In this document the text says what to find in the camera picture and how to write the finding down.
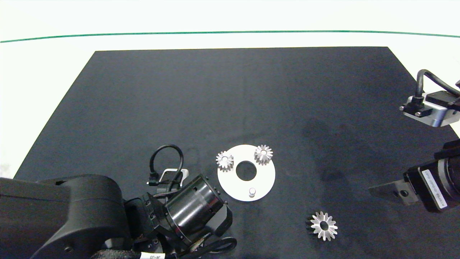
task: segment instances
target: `white circular plate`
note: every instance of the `white circular plate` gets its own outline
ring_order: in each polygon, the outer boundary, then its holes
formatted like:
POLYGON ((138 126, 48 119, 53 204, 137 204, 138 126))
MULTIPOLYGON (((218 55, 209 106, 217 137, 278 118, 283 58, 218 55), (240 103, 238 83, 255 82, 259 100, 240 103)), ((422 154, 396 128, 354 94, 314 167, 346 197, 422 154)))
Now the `white circular plate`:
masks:
POLYGON ((227 152, 233 155, 233 168, 226 172, 217 168, 217 177, 222 189, 237 200, 258 200, 267 195, 275 183, 275 165, 273 161, 270 160, 266 165, 259 165, 254 159, 256 148, 252 145, 232 147, 227 152), (256 167, 256 176, 250 181, 244 181, 236 175, 236 167, 243 161, 248 161, 256 167), (249 196, 251 188, 256 190, 254 197, 249 196))

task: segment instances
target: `metal gear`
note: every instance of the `metal gear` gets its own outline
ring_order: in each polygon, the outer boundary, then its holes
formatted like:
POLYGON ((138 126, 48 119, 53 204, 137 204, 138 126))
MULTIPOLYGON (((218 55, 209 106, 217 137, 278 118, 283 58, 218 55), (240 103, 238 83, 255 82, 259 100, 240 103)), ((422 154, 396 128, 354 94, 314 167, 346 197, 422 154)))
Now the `metal gear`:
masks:
POLYGON ((260 165, 266 165, 270 162, 273 157, 273 151, 267 145, 257 146, 256 151, 254 152, 254 159, 260 165))
POLYGON ((233 168, 233 156, 227 151, 222 151, 216 156, 216 162, 219 169, 228 171, 233 168))
POLYGON ((328 214, 323 214, 322 212, 317 213, 316 216, 312 215, 313 219, 310 220, 312 225, 311 228, 315 229, 314 234, 318 234, 318 238, 322 238, 323 241, 331 241, 331 238, 335 239, 334 234, 337 234, 335 231, 338 227, 335 225, 335 221, 332 220, 332 217, 329 217, 328 214), (325 222, 328 225, 328 229, 324 230, 321 227, 321 223, 325 222))

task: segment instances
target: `screw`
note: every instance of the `screw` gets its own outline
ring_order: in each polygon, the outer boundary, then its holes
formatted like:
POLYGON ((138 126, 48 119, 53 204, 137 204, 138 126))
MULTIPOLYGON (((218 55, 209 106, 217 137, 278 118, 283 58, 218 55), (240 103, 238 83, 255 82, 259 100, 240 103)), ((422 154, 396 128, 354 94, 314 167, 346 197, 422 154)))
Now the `screw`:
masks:
POLYGON ((403 197, 409 196, 409 192, 406 191, 406 190, 402 190, 402 191, 400 191, 400 193, 401 193, 401 195, 402 195, 403 197))
POLYGON ((64 248, 64 252, 66 252, 66 253, 70 253, 70 252, 72 252, 73 250, 74 250, 74 249, 73 249, 71 246, 68 246, 68 247, 64 248))

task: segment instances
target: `label sticker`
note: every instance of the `label sticker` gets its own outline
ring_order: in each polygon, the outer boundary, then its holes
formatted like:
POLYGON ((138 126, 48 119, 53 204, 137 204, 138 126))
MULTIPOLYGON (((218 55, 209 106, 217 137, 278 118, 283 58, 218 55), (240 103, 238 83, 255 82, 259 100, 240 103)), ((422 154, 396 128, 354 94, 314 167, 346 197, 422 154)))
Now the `label sticker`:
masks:
POLYGON ((165 254, 141 252, 141 258, 139 259, 165 259, 165 254))
POLYGON ((442 209, 447 207, 446 200, 444 199, 441 190, 436 184, 436 181, 433 179, 433 175, 431 174, 430 170, 423 170, 422 175, 425 178, 426 184, 428 184, 428 187, 430 188, 431 193, 433 194, 434 199, 436 200, 436 203, 439 206, 439 208, 442 209))

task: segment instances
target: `dark work surface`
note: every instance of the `dark work surface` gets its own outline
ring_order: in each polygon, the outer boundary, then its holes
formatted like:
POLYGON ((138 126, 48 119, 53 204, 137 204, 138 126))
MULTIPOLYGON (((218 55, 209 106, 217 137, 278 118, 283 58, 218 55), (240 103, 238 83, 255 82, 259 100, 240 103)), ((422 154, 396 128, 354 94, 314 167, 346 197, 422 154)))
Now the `dark work surface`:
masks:
MULTIPOLYGON (((367 191, 457 138, 398 111, 414 87, 386 47, 95 52, 15 178, 102 174, 129 199, 153 191, 150 155, 174 143, 192 177, 219 187, 218 152, 267 144, 273 189, 248 203, 222 193, 238 246, 206 258, 457 258, 459 210, 430 214, 367 191), (337 221, 332 242, 305 228, 319 211, 337 221)), ((165 150, 157 167, 177 163, 165 150)))

